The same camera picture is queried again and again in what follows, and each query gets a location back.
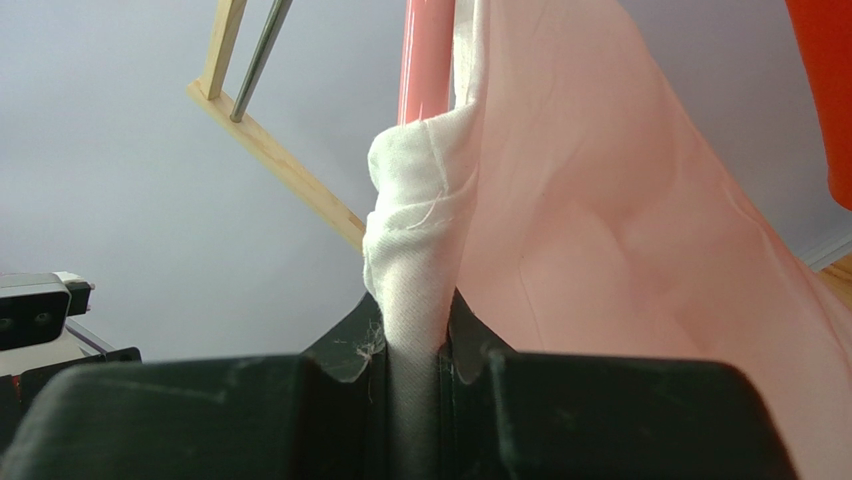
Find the wooden beam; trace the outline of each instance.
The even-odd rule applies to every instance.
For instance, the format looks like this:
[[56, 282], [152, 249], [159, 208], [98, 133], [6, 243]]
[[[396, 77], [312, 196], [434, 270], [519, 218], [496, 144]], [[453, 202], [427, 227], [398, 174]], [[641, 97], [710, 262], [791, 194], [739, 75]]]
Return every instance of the wooden beam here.
[[237, 32], [243, 21], [246, 0], [219, 0], [216, 19], [213, 21], [213, 36], [204, 62], [204, 73], [198, 79], [206, 100], [212, 100], [222, 92], [231, 53], [237, 41]]
[[224, 92], [217, 98], [207, 100], [202, 90], [201, 79], [189, 84], [187, 93], [204, 109], [216, 123], [255, 156], [303, 202], [307, 203], [323, 220], [347, 242], [361, 252], [364, 223], [346, 208], [319, 180], [296, 160], [293, 155], [272, 138], [263, 127], [249, 115], [240, 123], [228, 118], [234, 101]]

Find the white wall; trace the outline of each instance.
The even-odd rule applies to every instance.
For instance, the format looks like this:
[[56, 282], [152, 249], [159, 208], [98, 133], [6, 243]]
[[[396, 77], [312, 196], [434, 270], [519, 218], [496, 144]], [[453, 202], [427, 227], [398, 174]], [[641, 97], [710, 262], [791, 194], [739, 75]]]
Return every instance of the white wall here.
[[[80, 322], [149, 359], [296, 351], [363, 292], [359, 255], [185, 96], [215, 3], [0, 2], [0, 271], [96, 282]], [[232, 94], [270, 3], [249, 2]], [[828, 197], [783, 1], [623, 3], [794, 252], [842, 243], [852, 218]], [[403, 13], [296, 0], [249, 107], [362, 218], [366, 152], [396, 116]]]

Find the pink plastic rod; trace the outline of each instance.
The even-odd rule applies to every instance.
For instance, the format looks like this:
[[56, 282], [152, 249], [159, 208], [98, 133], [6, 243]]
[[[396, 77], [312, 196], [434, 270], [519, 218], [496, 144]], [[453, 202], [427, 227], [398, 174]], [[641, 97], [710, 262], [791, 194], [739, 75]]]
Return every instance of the pink plastic rod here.
[[450, 103], [455, 0], [408, 0], [399, 123], [440, 115]]

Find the red fabric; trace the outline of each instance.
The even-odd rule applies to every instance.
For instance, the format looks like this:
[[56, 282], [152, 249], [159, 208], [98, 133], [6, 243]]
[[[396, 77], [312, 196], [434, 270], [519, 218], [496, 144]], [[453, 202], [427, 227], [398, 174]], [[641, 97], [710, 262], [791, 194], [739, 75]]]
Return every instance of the red fabric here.
[[787, 0], [814, 94], [828, 186], [852, 210], [852, 0]]

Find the pink fabric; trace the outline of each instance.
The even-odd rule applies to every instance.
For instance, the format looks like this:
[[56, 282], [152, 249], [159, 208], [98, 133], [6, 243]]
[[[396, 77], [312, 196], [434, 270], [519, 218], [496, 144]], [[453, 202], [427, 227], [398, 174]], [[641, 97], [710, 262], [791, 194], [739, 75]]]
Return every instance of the pink fabric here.
[[456, 31], [459, 105], [371, 151], [365, 279], [399, 443], [432, 434], [416, 415], [457, 282], [520, 350], [731, 363], [802, 478], [852, 478], [852, 315], [751, 205], [618, 3], [459, 0]]

